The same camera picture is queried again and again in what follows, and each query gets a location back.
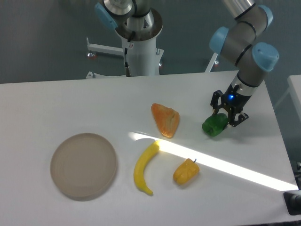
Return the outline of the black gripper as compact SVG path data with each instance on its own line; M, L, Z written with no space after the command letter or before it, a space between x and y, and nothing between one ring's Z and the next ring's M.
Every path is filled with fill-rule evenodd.
M251 98L250 95L240 94L239 85L229 85L225 93L217 90L213 93L210 106L213 114L216 115L221 109L228 113L228 124L232 127L238 126L249 118L249 115L243 112L243 108Z

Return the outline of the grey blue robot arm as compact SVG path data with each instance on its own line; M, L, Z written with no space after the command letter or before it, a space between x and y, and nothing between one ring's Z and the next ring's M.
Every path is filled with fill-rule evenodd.
M224 5L236 25L219 28L211 37L210 49L232 62L238 73L225 92L213 93L211 107L217 115L227 112L227 124L233 127L248 118L243 108L264 77L279 59L278 51L256 38L271 24L273 14L253 0L226 0ZM153 76L159 73L160 53L157 36L163 28L161 15L148 0L100 0L95 5L99 20L121 38L121 55L127 77Z

